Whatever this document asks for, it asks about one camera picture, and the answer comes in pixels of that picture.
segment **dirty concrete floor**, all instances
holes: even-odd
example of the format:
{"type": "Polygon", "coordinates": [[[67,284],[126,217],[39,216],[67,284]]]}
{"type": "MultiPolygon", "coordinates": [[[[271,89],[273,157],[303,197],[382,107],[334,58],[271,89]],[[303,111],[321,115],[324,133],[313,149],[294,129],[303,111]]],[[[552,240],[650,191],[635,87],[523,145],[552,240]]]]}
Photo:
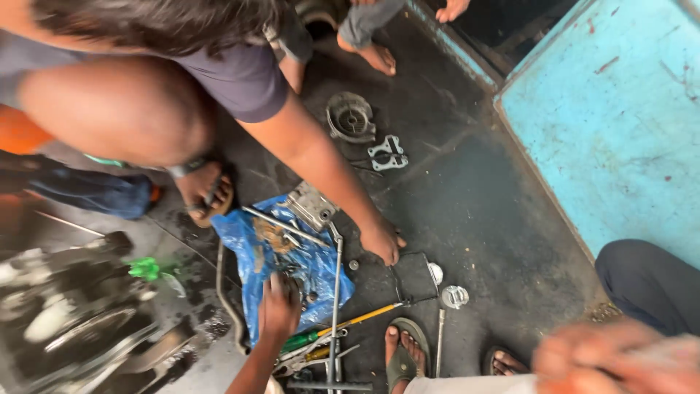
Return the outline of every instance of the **dirty concrete floor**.
{"type": "MultiPolygon", "coordinates": [[[[377,35],[398,62],[398,75],[372,71],[359,57],[340,51],[333,37],[317,43],[309,64],[302,98],[322,122],[325,106],[335,93],[362,95],[373,106],[379,141],[399,136],[410,164],[389,170],[384,177],[358,174],[382,212],[402,229],[409,245],[404,253],[425,252],[444,269],[443,285],[461,285],[470,302],[449,310],[445,325],[442,376],[480,373],[480,357],[491,344],[500,344],[528,362],[543,335],[562,323],[579,318],[601,298],[592,265],[539,185],[510,136],[491,110],[491,99],[443,55],[403,12],[377,35]]],[[[350,159],[366,157],[367,146],[338,142],[350,159]]],[[[237,198],[250,204],[290,191],[299,179],[266,152],[227,116],[221,116],[220,143],[236,169],[237,198]]],[[[52,156],[77,167],[100,168],[65,148],[53,147],[52,156]]],[[[151,173],[166,185],[163,200],[148,218],[128,222],[58,205],[44,209],[100,232],[123,230],[136,243],[135,256],[154,256],[182,263],[186,299],[175,299],[165,289],[158,298],[164,328],[180,319],[199,322],[220,307],[214,291],[218,239],[188,221],[172,182],[151,173]],[[164,233],[158,223],[210,262],[164,233]]],[[[61,224],[36,219],[33,244],[47,247],[75,245],[91,236],[61,224]]],[[[337,220],[348,245],[345,261],[357,259],[360,269],[349,271],[357,285],[355,295],[341,311],[352,318],[396,300],[391,274],[358,244],[357,228],[341,215],[337,220]]],[[[412,292],[434,291],[418,274],[420,255],[402,258],[398,275],[407,278],[412,292]]],[[[232,299],[239,299],[235,256],[227,256],[226,282],[232,299]]],[[[407,316],[426,331],[435,354],[438,301],[399,308],[353,327],[343,346],[361,347],[344,359],[346,379],[372,381],[376,392],[386,392],[383,335],[391,319],[407,316]]],[[[242,366],[229,333],[163,393],[222,393],[242,366]]],[[[316,379],[324,379],[322,369],[316,379]]]]}

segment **hand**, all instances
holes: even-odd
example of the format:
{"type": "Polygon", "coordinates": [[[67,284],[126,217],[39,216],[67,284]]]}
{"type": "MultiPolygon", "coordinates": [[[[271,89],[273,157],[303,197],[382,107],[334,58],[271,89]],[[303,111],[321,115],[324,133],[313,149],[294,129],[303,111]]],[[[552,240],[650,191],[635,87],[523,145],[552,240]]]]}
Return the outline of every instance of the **hand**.
{"type": "Polygon", "coordinates": [[[360,242],[368,252],[372,252],[384,260],[385,266],[398,262],[398,249],[406,246],[406,241],[398,236],[396,227],[384,219],[367,228],[360,229],[360,242]]]}
{"type": "Polygon", "coordinates": [[[447,6],[437,10],[435,19],[440,23],[452,22],[469,7],[471,0],[447,0],[447,6]]]}
{"type": "Polygon", "coordinates": [[[262,285],[262,301],[258,307],[260,338],[273,337],[286,341],[297,331],[302,315],[296,282],[274,272],[262,285]]]}
{"type": "Polygon", "coordinates": [[[538,394],[700,393],[700,340],[666,338],[628,318],[558,330],[533,366],[538,394]]]}

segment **flip-flop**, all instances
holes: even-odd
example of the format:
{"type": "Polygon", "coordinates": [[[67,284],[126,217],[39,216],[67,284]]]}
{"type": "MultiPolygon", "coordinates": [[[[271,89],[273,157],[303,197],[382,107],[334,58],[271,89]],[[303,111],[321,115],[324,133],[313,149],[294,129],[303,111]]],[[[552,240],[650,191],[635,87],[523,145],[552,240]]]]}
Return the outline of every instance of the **flip-flop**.
{"type": "Polygon", "coordinates": [[[389,365],[386,366],[386,380],[389,384],[389,392],[402,380],[411,381],[415,377],[430,376],[431,353],[428,346],[428,339],[423,333],[423,330],[413,321],[407,318],[396,318],[389,325],[398,328],[398,347],[396,352],[391,356],[389,365]],[[408,334],[413,337],[413,340],[418,342],[421,350],[426,355],[426,370],[419,371],[418,364],[413,360],[405,347],[401,344],[401,333],[408,331],[408,334]]]}
{"type": "MultiPolygon", "coordinates": [[[[191,172],[202,168],[205,164],[211,161],[212,160],[208,160],[206,158],[197,158],[186,164],[168,167],[167,171],[174,179],[182,178],[187,174],[190,174],[191,172]]],[[[211,207],[211,203],[216,198],[216,191],[221,185],[221,177],[223,177],[224,175],[225,174],[223,171],[219,173],[218,177],[214,180],[214,182],[211,183],[211,186],[209,187],[209,192],[206,194],[206,197],[204,197],[203,201],[199,201],[185,206],[185,210],[187,210],[187,212],[192,212],[196,210],[202,210],[205,212],[204,216],[200,219],[195,219],[194,217],[192,217],[192,215],[190,215],[192,221],[203,229],[211,227],[211,217],[218,214],[224,215],[228,212],[228,210],[231,208],[231,204],[233,203],[233,188],[231,188],[230,193],[226,196],[226,199],[221,202],[221,205],[219,205],[218,208],[211,207]]]]}
{"type": "MultiPolygon", "coordinates": [[[[482,376],[498,376],[498,375],[496,375],[496,368],[494,367],[494,359],[496,357],[497,351],[502,351],[505,354],[510,355],[510,357],[513,357],[513,353],[502,346],[491,347],[489,349],[489,351],[486,352],[486,355],[484,355],[484,361],[482,362],[482,376]]],[[[512,368],[510,368],[510,371],[513,372],[514,375],[528,374],[529,373],[529,372],[516,371],[512,368]]]]}

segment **bare foot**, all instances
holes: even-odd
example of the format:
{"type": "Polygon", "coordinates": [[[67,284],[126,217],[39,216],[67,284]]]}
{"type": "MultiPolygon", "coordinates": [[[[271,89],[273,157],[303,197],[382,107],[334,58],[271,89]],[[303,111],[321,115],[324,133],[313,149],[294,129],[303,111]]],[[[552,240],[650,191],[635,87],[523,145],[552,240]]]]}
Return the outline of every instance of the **bare foot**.
{"type": "Polygon", "coordinates": [[[370,66],[386,75],[396,75],[396,60],[391,55],[391,52],[389,52],[389,49],[375,43],[371,43],[369,46],[361,49],[353,48],[353,46],[340,37],[340,34],[338,34],[338,46],[342,50],[350,53],[357,53],[362,56],[363,59],[367,60],[367,63],[370,63],[370,66]]]}
{"type": "Polygon", "coordinates": [[[287,83],[292,87],[296,94],[302,92],[302,86],[304,85],[304,71],[306,71],[306,65],[304,63],[298,62],[289,56],[285,56],[279,61],[279,69],[282,70],[284,78],[287,79],[287,83]]]}
{"type": "MultiPolygon", "coordinates": [[[[384,334],[384,342],[386,344],[384,361],[386,363],[386,366],[389,366],[391,356],[393,356],[393,354],[396,352],[396,349],[398,348],[399,338],[401,340],[401,345],[405,347],[406,350],[408,350],[408,353],[418,365],[417,377],[424,377],[426,375],[425,353],[423,353],[423,351],[421,350],[421,347],[418,345],[418,342],[413,340],[413,338],[408,334],[408,331],[404,331],[401,333],[401,335],[399,335],[398,328],[392,325],[390,325],[386,329],[386,333],[384,334]]],[[[398,382],[391,391],[391,394],[403,394],[403,392],[406,390],[406,387],[408,387],[408,383],[410,383],[410,381],[408,380],[402,380],[398,382]]]]}
{"type": "Polygon", "coordinates": [[[513,376],[515,374],[528,374],[530,370],[510,354],[504,351],[495,351],[493,352],[493,372],[496,375],[513,376]]]}
{"type": "MultiPolygon", "coordinates": [[[[204,199],[211,189],[211,184],[216,181],[219,174],[221,174],[221,163],[210,161],[184,177],[175,179],[175,185],[182,193],[185,206],[204,204],[204,199]]],[[[219,208],[230,193],[233,193],[231,180],[224,175],[221,177],[221,183],[215,192],[214,200],[211,202],[210,207],[219,208]]],[[[195,209],[189,210],[188,213],[193,219],[201,219],[207,214],[207,210],[195,209]]]]}

